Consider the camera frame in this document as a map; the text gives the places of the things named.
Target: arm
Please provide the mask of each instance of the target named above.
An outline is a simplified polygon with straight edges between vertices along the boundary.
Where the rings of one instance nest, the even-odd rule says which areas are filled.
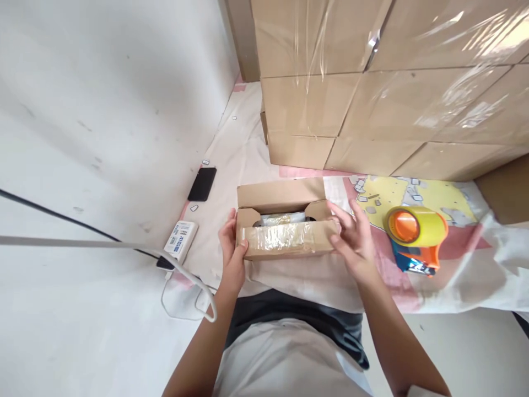
[[[162,397],[210,397],[213,394],[231,316],[245,279],[243,256],[248,243],[244,240],[235,248],[235,210],[231,210],[228,222],[219,232],[219,239],[223,251],[223,274],[214,296],[217,321],[210,323],[202,319]],[[208,313],[213,315],[211,307]]]
[[[341,234],[332,236],[331,243],[345,258],[357,282],[376,354],[393,395],[405,397],[410,387],[416,385],[450,396],[441,374],[413,335],[376,269],[367,216],[354,200],[349,204],[355,218],[329,203],[341,227]]]

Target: person's right hand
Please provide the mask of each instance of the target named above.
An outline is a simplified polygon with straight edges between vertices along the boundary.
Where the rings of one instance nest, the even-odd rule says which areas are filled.
[[[336,204],[327,201],[329,209],[335,213],[333,219],[339,223],[340,234],[331,236],[334,248],[346,260],[347,269],[359,282],[378,276],[375,266],[375,244],[371,236],[371,224],[356,200],[349,200],[354,217]]]

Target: hand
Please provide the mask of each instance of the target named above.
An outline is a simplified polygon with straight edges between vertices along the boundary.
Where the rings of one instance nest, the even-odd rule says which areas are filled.
[[[355,200],[349,200],[354,218],[336,204],[327,201],[329,209],[335,213],[333,219],[340,226],[340,235],[331,236],[333,247],[344,257],[347,269],[360,282],[367,277],[378,275],[375,266],[375,244],[371,236],[371,224],[364,211]]]
[[[228,215],[228,221],[219,230],[223,267],[219,290],[222,288],[239,295],[246,277],[243,257],[248,249],[248,241],[243,240],[237,248],[235,247],[236,224],[237,213],[232,208]]]

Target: protective floor sheet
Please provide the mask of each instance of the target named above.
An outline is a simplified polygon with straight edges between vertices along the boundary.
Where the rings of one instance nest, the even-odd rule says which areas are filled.
[[[329,200],[350,211],[348,199],[356,199],[368,214],[377,267],[401,311],[456,313],[475,307],[529,311],[529,230],[497,224],[474,183],[271,165],[260,120],[261,97],[259,83],[239,81],[235,85],[219,131],[204,156],[208,167],[217,167],[209,199],[190,202],[182,212],[181,219],[199,224],[184,263],[195,275],[213,287],[220,282],[217,231],[230,208],[237,207],[237,186],[323,176]],[[403,273],[395,264],[382,219],[397,205],[429,207],[449,224],[449,235],[440,250],[441,269],[432,278]],[[363,310],[355,283],[337,254],[247,262],[246,268],[244,295],[275,288],[349,312]]]

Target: person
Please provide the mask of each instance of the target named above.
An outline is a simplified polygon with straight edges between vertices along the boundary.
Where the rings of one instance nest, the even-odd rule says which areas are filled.
[[[375,266],[367,216],[354,200],[349,203],[354,217],[328,202],[340,228],[330,240],[357,283],[376,354],[393,395],[450,396]],[[347,320],[360,316],[361,321],[361,314],[340,312],[275,290],[274,296],[264,299],[260,294],[237,299],[245,281],[243,256],[248,242],[235,247],[235,224],[232,209],[219,232],[223,274],[214,296],[217,321],[202,320],[163,397],[371,395],[362,371],[369,364],[356,332],[360,323]]]

